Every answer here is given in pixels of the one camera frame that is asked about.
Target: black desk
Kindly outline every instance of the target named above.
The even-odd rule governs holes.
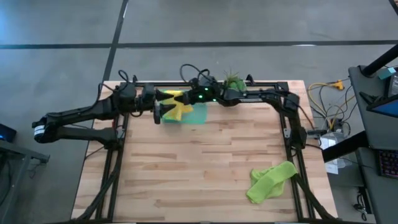
[[[361,166],[361,172],[377,224],[398,223],[398,180],[379,176],[374,150],[359,148],[356,155],[360,164],[373,167]]]
[[[398,150],[398,118],[373,113],[366,110],[367,103],[359,95],[363,91],[369,95],[382,95],[385,82],[375,78],[366,78],[358,67],[348,70],[356,101],[365,130],[332,146],[322,152],[323,160],[339,158],[355,152],[361,166],[361,177],[369,195],[372,212],[378,224],[398,223],[398,180],[381,177],[376,165],[375,149]]]
[[[359,95],[361,91],[374,96],[383,95],[385,81],[378,77],[366,78],[361,74],[358,67],[349,68],[348,73],[370,147],[373,149],[398,150],[398,119],[367,111],[368,104]]]

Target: small plant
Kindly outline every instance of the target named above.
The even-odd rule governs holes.
[[[231,69],[229,73],[224,71],[225,74],[225,81],[228,88],[238,91],[246,91],[246,84],[245,82],[239,77],[239,72],[232,73]]]

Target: wire bundle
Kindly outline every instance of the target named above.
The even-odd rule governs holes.
[[[311,109],[314,110],[316,113],[318,113],[320,115],[320,117],[319,116],[318,117],[314,116],[314,118],[323,118],[325,120],[324,125],[327,124],[328,131],[331,131],[333,129],[333,127],[335,127],[335,125],[337,125],[336,124],[337,116],[339,114],[342,114],[343,116],[340,118],[341,119],[340,123],[341,124],[346,124],[348,126],[348,134],[347,134],[347,136],[349,136],[351,134],[351,126],[349,125],[347,120],[350,119],[350,117],[351,117],[351,115],[352,115],[352,113],[353,113],[353,111],[354,111],[354,109],[355,109],[355,107],[357,105],[357,103],[356,103],[353,106],[351,112],[349,113],[348,118],[345,119],[345,113],[348,111],[348,102],[355,98],[354,95],[351,96],[350,98],[347,98],[348,91],[349,91],[349,89],[352,86],[348,87],[346,92],[345,92],[345,94],[338,99],[338,100],[340,100],[342,97],[345,97],[345,102],[342,103],[341,105],[331,105],[328,109],[326,109],[325,105],[323,103],[323,100],[322,100],[322,90],[323,90],[323,88],[325,86],[332,86],[335,83],[337,83],[337,82],[313,83],[313,84],[311,84],[309,86],[309,88],[307,89],[308,90],[308,96],[309,96],[311,102],[317,107],[317,108],[314,108],[314,107],[311,106]],[[320,98],[320,101],[321,101],[320,105],[313,99],[313,96],[312,96],[312,93],[311,93],[311,91],[316,89],[316,88],[320,88],[320,91],[319,91],[319,98]],[[334,107],[337,107],[337,111],[336,111],[336,113],[330,115],[329,111],[332,108],[334,108]]]

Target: green cloth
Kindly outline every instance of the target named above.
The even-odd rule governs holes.
[[[289,161],[262,171],[253,169],[250,173],[251,188],[246,192],[246,196],[252,203],[278,197],[284,192],[285,180],[296,173],[296,167]]]

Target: computer keyboard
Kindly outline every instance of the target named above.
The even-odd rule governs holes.
[[[377,153],[381,175],[398,179],[398,151],[378,150]]]

